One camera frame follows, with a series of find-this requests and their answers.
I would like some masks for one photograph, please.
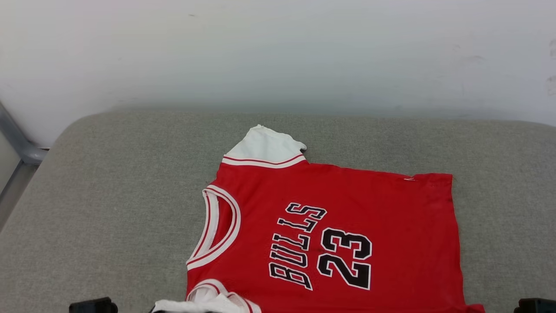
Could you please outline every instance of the gray fabric surface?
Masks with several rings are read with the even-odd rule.
[[[310,162],[454,174],[467,303],[512,312],[522,297],[556,299],[556,128],[134,111],[84,118],[56,141],[0,233],[0,312],[182,299],[201,189],[259,123],[305,143]]]

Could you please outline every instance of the white panel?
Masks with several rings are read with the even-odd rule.
[[[554,12],[547,0],[4,0],[0,100],[41,146],[120,107],[556,125]]]
[[[19,163],[19,155],[13,150],[4,134],[0,133],[0,192]]]

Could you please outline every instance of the jersey number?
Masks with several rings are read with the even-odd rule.
[[[373,244],[361,235],[346,233],[340,229],[327,228],[322,232],[321,246],[330,252],[336,252],[337,244],[332,241],[339,238],[340,246],[353,250],[353,259],[365,260],[371,256]],[[332,266],[335,267],[349,286],[370,290],[371,286],[371,266],[366,263],[352,262],[349,268],[339,256],[330,253],[319,255],[317,269],[324,276],[332,277]]]

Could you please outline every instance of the bulls jersey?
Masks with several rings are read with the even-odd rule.
[[[249,312],[484,312],[466,305],[449,174],[309,163],[263,126],[202,194],[187,299]]]

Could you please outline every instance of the white sleeve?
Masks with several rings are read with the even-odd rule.
[[[302,155],[301,150],[306,149],[307,146],[290,135],[257,125],[224,157],[232,160],[283,163]]]

